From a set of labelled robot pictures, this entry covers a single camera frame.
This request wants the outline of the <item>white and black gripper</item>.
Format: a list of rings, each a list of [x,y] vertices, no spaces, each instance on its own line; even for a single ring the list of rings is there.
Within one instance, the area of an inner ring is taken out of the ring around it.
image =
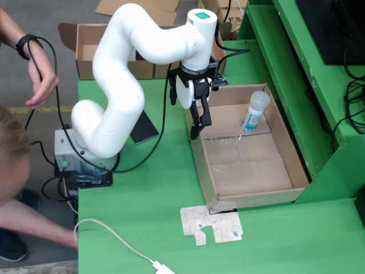
[[[209,92],[211,92],[212,78],[209,76],[206,79],[191,79],[188,78],[192,76],[187,74],[185,71],[179,67],[177,70],[171,70],[168,73],[168,81],[170,86],[169,97],[171,100],[171,105],[176,104],[178,98],[181,106],[183,108],[189,108],[190,113],[193,118],[192,127],[190,129],[190,139],[196,140],[200,132],[206,127],[212,125],[212,120],[210,117],[208,100],[205,95],[201,99],[194,98],[194,84],[198,83],[209,83]],[[202,107],[203,114],[199,116],[198,107]]]

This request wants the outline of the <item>bystander hand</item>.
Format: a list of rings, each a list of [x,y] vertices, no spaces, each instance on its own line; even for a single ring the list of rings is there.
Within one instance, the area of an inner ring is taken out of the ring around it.
[[[31,49],[31,52],[42,76],[41,80],[34,62],[30,60],[28,72],[33,84],[34,95],[26,102],[26,105],[34,110],[45,103],[59,80],[46,53],[42,49]]]

